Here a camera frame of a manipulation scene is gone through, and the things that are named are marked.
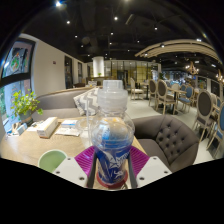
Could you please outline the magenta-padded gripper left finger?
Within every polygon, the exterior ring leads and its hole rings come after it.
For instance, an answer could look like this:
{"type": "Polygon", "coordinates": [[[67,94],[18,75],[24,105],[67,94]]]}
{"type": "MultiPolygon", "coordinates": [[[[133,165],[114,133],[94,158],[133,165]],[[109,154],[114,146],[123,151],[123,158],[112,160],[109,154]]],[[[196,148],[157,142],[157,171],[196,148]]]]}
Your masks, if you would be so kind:
{"type": "Polygon", "coordinates": [[[91,146],[75,157],[67,157],[54,174],[84,188],[92,188],[95,180],[96,154],[91,146]]]}

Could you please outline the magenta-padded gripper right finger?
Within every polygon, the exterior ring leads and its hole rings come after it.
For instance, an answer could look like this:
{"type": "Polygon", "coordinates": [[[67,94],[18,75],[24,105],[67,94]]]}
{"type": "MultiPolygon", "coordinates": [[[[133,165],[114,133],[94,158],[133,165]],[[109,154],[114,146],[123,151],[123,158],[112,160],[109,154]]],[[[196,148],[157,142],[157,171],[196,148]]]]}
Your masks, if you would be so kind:
{"type": "Polygon", "coordinates": [[[132,189],[146,186],[171,174],[157,156],[149,157],[134,146],[128,156],[128,168],[132,189]]]}

